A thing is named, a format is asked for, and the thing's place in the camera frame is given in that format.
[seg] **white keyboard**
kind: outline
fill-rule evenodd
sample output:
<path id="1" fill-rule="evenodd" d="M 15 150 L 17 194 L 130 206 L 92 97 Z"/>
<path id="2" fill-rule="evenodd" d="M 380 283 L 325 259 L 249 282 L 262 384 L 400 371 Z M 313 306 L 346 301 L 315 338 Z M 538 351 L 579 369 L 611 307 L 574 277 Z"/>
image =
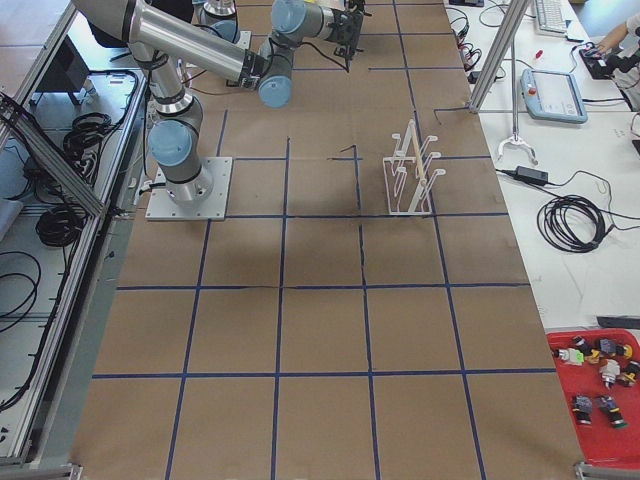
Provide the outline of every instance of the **white keyboard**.
<path id="1" fill-rule="evenodd" d="M 562 18 L 562 0 L 534 0 L 536 5 L 536 26 L 542 35 L 564 36 L 567 23 Z"/>

